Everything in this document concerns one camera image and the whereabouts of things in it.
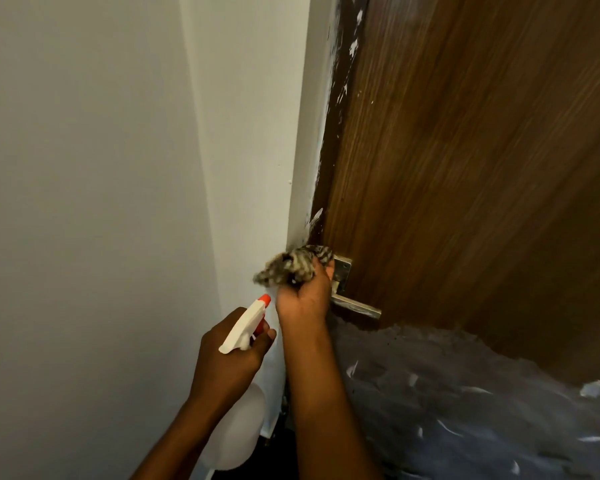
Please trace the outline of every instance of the gray wall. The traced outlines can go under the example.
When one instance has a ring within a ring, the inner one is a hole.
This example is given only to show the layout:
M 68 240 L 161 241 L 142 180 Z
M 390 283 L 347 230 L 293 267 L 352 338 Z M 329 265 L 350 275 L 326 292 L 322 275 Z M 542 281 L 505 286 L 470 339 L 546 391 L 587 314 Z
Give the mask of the gray wall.
M 0 0 L 0 478 L 122 478 L 217 320 L 177 0 Z

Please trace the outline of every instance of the door handle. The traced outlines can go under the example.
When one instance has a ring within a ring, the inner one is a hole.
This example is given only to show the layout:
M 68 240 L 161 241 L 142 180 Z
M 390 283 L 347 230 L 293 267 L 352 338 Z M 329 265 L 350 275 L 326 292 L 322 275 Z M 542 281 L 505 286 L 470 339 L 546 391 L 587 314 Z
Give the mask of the door handle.
M 352 312 L 366 315 L 374 320 L 379 320 L 382 315 L 382 310 L 379 308 L 360 303 L 359 301 L 339 294 L 344 291 L 344 288 L 347 285 L 352 261 L 349 258 L 341 256 L 334 256 L 333 259 L 336 266 L 333 272 L 333 281 L 331 282 L 331 302 L 336 306 L 341 306 Z

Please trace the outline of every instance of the wooden door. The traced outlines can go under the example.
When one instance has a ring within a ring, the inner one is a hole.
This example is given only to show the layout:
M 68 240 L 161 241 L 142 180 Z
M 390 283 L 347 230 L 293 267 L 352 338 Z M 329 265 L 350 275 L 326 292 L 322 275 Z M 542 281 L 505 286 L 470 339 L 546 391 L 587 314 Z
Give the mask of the wooden door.
M 600 0 L 368 0 L 363 15 L 314 205 L 330 189 L 322 240 L 353 259 L 345 295 L 381 326 L 462 328 L 600 379 Z

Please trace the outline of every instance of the hand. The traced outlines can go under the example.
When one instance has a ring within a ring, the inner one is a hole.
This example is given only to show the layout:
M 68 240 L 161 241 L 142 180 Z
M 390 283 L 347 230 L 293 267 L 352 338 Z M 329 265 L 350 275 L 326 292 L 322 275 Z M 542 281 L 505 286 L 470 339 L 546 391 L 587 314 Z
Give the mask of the hand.
M 280 318 L 280 325 L 285 328 L 294 328 L 300 324 L 302 328 L 324 323 L 331 300 L 331 281 L 335 269 L 332 260 L 325 269 L 313 258 L 315 276 L 302 285 L 300 290 L 291 286 L 282 286 L 278 291 L 276 309 Z
M 265 322 L 264 331 L 249 350 L 232 350 L 223 354 L 218 350 L 245 308 L 236 308 L 222 322 L 202 336 L 196 371 L 193 375 L 188 403 L 194 409 L 210 410 L 215 421 L 231 409 L 247 391 L 249 384 L 262 365 L 264 355 L 276 338 L 276 331 Z

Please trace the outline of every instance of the forearm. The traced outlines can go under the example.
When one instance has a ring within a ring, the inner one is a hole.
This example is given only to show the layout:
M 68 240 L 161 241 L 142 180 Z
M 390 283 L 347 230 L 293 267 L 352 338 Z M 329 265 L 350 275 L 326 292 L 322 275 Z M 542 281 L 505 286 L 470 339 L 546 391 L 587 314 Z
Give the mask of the forearm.
M 216 422 L 209 407 L 185 404 L 132 480 L 188 479 Z
M 301 335 L 285 340 L 300 477 L 381 478 L 347 398 L 326 325 L 289 333 Z

